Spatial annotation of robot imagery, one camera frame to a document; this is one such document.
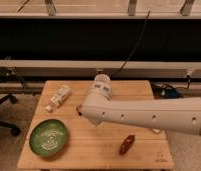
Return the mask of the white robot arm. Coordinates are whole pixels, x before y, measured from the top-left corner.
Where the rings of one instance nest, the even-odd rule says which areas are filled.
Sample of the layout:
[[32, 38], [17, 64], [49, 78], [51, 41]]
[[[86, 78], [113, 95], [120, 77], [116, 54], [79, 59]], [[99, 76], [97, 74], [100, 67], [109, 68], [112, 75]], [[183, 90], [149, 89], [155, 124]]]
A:
[[114, 101], [111, 86], [95, 82], [81, 104], [90, 122], [113, 122], [201, 136], [201, 98]]

